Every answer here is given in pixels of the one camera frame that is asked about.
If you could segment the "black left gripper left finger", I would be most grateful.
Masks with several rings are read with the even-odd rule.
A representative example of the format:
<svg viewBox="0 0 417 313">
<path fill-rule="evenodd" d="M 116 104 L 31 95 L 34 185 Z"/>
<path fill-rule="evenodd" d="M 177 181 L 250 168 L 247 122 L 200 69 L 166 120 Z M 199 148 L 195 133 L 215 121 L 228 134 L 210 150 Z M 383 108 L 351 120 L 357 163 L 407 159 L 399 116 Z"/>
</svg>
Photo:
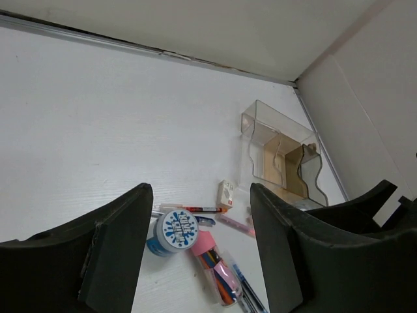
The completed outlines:
<svg viewBox="0 0 417 313">
<path fill-rule="evenodd" d="M 141 183 L 70 222 L 1 243 L 1 311 L 130 312 L 152 203 Z"/>
</svg>

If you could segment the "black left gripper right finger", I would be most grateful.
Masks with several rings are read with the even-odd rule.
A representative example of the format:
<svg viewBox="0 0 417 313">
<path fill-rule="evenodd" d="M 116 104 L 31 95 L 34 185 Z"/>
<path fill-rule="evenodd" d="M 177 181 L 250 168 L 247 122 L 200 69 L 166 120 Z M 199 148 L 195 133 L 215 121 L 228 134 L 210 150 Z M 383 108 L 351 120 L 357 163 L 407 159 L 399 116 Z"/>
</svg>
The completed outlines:
<svg viewBox="0 0 417 313">
<path fill-rule="evenodd" d="M 254 183 L 255 236 L 271 312 L 415 312 L 416 201 L 382 225 L 395 192 L 383 180 L 362 196 L 303 211 Z"/>
</svg>

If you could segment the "blue jar with splash label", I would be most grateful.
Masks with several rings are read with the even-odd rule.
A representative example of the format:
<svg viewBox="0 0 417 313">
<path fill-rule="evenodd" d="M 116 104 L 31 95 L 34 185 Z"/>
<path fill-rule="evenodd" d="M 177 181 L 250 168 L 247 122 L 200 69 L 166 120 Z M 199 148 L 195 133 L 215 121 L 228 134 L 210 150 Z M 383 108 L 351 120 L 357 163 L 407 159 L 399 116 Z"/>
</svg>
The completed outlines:
<svg viewBox="0 0 417 313">
<path fill-rule="evenodd" d="M 169 257 L 192 248 L 199 237 L 196 217 L 183 209 L 160 214 L 146 245 L 155 255 Z"/>
</svg>

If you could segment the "dark blue gel pen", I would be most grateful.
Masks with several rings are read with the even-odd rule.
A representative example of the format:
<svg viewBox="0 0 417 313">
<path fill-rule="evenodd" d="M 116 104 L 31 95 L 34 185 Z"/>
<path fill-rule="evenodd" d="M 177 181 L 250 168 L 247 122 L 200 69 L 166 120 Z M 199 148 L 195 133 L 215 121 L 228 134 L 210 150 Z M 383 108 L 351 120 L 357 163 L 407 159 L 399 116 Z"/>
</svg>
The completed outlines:
<svg viewBox="0 0 417 313">
<path fill-rule="evenodd" d="M 232 255 L 228 252 L 224 252 L 225 259 L 227 264 L 231 266 L 232 271 L 237 276 L 240 285 L 243 289 L 242 301 L 249 308 L 249 312 L 262 312 L 268 313 L 265 305 L 261 302 L 260 298 L 257 296 L 250 283 L 244 276 L 243 272 L 240 270 L 237 262 L 233 259 Z"/>
</svg>

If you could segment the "red gel pen orange tip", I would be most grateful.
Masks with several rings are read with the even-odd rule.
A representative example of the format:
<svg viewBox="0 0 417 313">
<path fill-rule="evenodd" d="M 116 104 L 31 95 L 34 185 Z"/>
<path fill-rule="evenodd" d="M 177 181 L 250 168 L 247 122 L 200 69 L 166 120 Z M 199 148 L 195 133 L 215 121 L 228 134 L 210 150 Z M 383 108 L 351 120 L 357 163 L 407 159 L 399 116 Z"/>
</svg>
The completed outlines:
<svg viewBox="0 0 417 313">
<path fill-rule="evenodd" d="M 161 212 L 168 212 L 176 209 L 182 209 L 189 211 L 191 213 L 226 213 L 228 211 L 227 208 L 222 207 L 194 207 L 194 206 L 186 206 L 182 204 L 172 204 L 172 203 L 162 203 L 160 205 L 155 205 L 153 207 L 154 210 L 161 211 Z"/>
</svg>

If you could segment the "pink pen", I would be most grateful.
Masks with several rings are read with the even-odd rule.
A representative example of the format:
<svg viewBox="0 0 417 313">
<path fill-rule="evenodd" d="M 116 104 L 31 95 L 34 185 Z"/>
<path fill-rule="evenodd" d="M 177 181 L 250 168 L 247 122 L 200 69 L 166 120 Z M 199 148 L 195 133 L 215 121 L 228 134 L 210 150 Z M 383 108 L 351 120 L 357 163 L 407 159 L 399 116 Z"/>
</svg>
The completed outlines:
<svg viewBox="0 0 417 313">
<path fill-rule="evenodd" d="M 255 238 L 255 230 L 253 228 L 251 228 L 248 225 L 242 224 L 242 223 L 226 216 L 225 214 L 216 215 L 216 220 L 218 220 L 222 224 L 225 224 L 225 225 L 233 228 L 234 230 L 237 230 L 241 233 L 245 233 L 246 235 L 248 235 L 252 238 Z"/>
</svg>

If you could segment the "blue ballpoint pen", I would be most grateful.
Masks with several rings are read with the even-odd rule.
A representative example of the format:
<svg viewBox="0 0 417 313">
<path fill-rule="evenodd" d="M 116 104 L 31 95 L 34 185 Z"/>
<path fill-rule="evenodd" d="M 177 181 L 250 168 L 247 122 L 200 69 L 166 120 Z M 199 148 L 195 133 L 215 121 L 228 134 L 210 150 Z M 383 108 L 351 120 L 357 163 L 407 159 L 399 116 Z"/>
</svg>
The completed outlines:
<svg viewBox="0 0 417 313">
<path fill-rule="evenodd" d="M 162 215 L 164 215 L 163 212 L 152 211 L 151 217 L 158 218 Z M 203 216 L 195 216 L 195 219 L 198 221 L 198 224 L 200 226 L 213 227 L 216 224 L 215 220 L 212 218 L 207 218 Z"/>
</svg>

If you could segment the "small white eraser box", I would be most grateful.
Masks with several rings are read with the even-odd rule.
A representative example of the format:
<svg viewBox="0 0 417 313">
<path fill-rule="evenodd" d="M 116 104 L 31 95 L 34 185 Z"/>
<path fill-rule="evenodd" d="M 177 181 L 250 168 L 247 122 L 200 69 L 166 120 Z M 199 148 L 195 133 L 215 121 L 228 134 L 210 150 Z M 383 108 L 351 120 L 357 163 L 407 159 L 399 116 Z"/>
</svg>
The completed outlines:
<svg viewBox="0 0 417 313">
<path fill-rule="evenodd" d="M 216 204 L 218 207 L 230 209 L 233 206 L 235 186 L 228 180 L 223 180 L 218 185 Z"/>
</svg>

